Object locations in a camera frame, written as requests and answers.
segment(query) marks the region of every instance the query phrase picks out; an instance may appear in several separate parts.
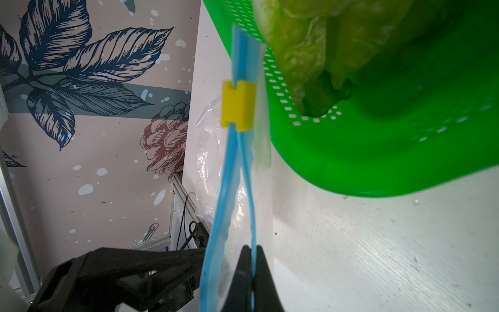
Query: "leaf print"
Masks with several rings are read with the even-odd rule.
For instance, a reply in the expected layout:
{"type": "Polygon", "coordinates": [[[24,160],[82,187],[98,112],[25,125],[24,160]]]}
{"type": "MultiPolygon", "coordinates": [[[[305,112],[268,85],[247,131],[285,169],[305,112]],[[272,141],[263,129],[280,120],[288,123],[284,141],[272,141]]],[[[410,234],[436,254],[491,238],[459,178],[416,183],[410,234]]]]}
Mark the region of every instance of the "leaf print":
{"type": "Polygon", "coordinates": [[[67,103],[102,116],[124,114],[140,106],[152,105],[143,101],[121,83],[64,78],[53,88],[54,92],[67,103]]]}
{"type": "Polygon", "coordinates": [[[112,32],[78,51],[64,71],[80,80],[132,80],[154,65],[172,29],[127,28],[112,32]]]}
{"type": "Polygon", "coordinates": [[[3,151],[3,158],[5,159],[7,167],[26,167],[16,162],[12,157],[8,156],[5,151],[3,151]]]}
{"type": "Polygon", "coordinates": [[[19,38],[31,69],[64,66],[92,37],[85,0],[31,0],[19,38]]]}
{"type": "Polygon", "coordinates": [[[147,150],[147,159],[152,160],[147,171],[169,174],[168,181],[184,167],[189,108],[185,103],[163,107],[144,129],[140,141],[147,150]]]}
{"type": "Polygon", "coordinates": [[[17,43],[0,24],[0,75],[15,74],[21,64],[17,43]]]}
{"type": "Polygon", "coordinates": [[[59,143],[59,150],[74,135],[74,114],[62,98],[50,90],[35,88],[28,96],[27,105],[38,125],[59,143]]]}

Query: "metal frame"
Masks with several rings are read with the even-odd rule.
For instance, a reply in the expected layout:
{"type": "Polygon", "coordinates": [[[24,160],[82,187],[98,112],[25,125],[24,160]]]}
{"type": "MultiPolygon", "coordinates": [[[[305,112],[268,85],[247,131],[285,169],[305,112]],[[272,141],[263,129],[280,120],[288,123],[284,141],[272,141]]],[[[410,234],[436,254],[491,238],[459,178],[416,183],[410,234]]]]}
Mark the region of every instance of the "metal frame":
{"type": "MultiPolygon", "coordinates": [[[[182,185],[182,178],[177,173],[174,176],[173,181],[173,196],[172,196],[172,212],[171,212],[171,240],[172,240],[172,250],[175,250],[178,246],[180,247],[185,242],[184,235],[178,237],[179,229],[182,226],[185,226],[185,232],[189,233],[189,224],[191,221],[195,221],[196,223],[201,222],[205,229],[208,231],[208,234],[211,232],[212,225],[209,222],[205,222],[205,220],[200,219],[196,216],[196,205],[194,204],[193,198],[188,196],[186,189],[182,185]],[[184,210],[184,203],[186,204],[186,213],[185,213],[185,223],[181,224],[182,213],[184,210]]],[[[191,241],[189,243],[190,248],[196,248],[196,243],[191,241]]]]}
{"type": "Polygon", "coordinates": [[[19,248],[17,263],[15,264],[15,274],[21,285],[25,298],[30,298],[40,289],[40,279],[33,260],[33,253],[29,245],[26,229],[19,211],[19,204],[15,196],[12,181],[7,169],[5,159],[1,158],[0,169],[0,230],[19,248]]]}
{"type": "Polygon", "coordinates": [[[140,244],[133,245],[131,247],[128,247],[127,249],[144,251],[166,251],[166,248],[168,248],[168,250],[170,249],[171,243],[171,235],[165,234],[142,242],[140,244]]]}
{"type": "MultiPolygon", "coordinates": [[[[174,175],[173,193],[175,194],[173,198],[175,199],[175,196],[178,195],[180,197],[180,200],[182,201],[182,203],[185,202],[186,196],[188,195],[186,189],[182,185],[182,178],[180,177],[180,175],[178,173],[176,173],[174,175]]],[[[196,205],[194,204],[194,201],[192,200],[191,197],[188,198],[188,201],[186,204],[186,211],[189,213],[189,215],[191,216],[193,221],[201,222],[205,226],[205,228],[208,232],[212,231],[211,223],[205,222],[205,220],[200,219],[200,218],[198,218],[198,216],[196,216],[196,205]]]]}

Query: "yellow clip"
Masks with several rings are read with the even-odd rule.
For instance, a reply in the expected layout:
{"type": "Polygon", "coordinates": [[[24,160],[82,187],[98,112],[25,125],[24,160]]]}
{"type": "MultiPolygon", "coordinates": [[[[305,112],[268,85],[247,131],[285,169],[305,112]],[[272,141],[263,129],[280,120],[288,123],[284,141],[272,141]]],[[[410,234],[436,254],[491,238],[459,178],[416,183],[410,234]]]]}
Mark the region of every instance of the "yellow clip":
{"type": "Polygon", "coordinates": [[[227,128],[229,122],[233,122],[237,131],[252,130],[255,99],[254,83],[239,80],[233,89],[232,82],[225,80],[222,93],[222,127],[227,128]]]}

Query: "pinecone illustration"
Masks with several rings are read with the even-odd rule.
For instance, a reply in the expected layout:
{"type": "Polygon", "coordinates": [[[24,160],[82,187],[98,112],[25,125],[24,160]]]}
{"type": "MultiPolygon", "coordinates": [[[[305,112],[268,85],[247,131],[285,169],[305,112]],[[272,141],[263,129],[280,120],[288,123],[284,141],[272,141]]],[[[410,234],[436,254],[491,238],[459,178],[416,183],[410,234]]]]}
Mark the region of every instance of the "pinecone illustration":
{"type": "Polygon", "coordinates": [[[184,168],[189,107],[190,104],[185,103],[163,107],[144,129],[140,140],[140,145],[147,150],[147,159],[152,160],[147,171],[157,175],[166,173],[168,181],[184,168]]]}

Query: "blue leaf illustration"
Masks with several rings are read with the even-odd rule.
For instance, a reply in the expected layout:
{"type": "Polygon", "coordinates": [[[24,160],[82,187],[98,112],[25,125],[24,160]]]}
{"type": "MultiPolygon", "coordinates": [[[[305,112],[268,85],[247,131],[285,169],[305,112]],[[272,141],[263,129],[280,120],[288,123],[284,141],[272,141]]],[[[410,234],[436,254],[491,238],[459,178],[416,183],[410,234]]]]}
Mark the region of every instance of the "blue leaf illustration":
{"type": "Polygon", "coordinates": [[[121,83],[64,78],[53,88],[66,102],[102,116],[124,114],[137,107],[151,105],[121,83]]]}
{"type": "Polygon", "coordinates": [[[31,69],[64,66],[92,37],[85,0],[30,0],[19,38],[31,69]]]}
{"type": "Polygon", "coordinates": [[[92,43],[67,62],[64,71],[80,80],[125,82],[154,65],[172,29],[127,28],[92,43]]]}
{"type": "Polygon", "coordinates": [[[21,64],[21,51],[14,38],[0,24],[0,75],[15,74],[21,64]]]}
{"type": "Polygon", "coordinates": [[[26,167],[26,166],[23,166],[23,165],[19,164],[18,162],[16,162],[12,157],[7,155],[7,153],[5,153],[5,151],[3,151],[3,158],[5,159],[5,163],[7,164],[7,167],[26,167]]]}
{"type": "Polygon", "coordinates": [[[75,122],[64,100],[52,91],[35,88],[26,102],[38,125],[59,143],[59,150],[66,146],[74,135],[75,122]]]}

